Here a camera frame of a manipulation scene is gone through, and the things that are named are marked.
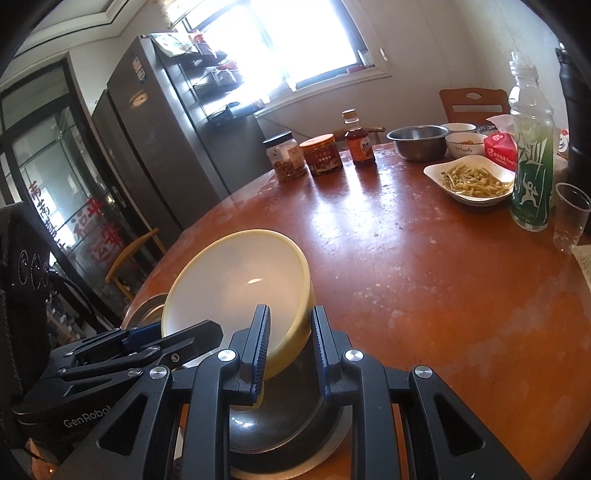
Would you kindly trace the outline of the left hand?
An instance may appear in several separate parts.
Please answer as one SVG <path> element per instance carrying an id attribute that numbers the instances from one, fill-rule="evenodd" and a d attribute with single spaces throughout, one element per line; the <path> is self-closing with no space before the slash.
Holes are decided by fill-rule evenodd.
<path id="1" fill-rule="evenodd" d="M 59 464 L 54 462 L 54 458 L 49 453 L 41 452 L 31 439 L 25 444 L 25 453 L 30 457 L 28 466 L 32 479 L 50 480 L 54 477 Z"/>

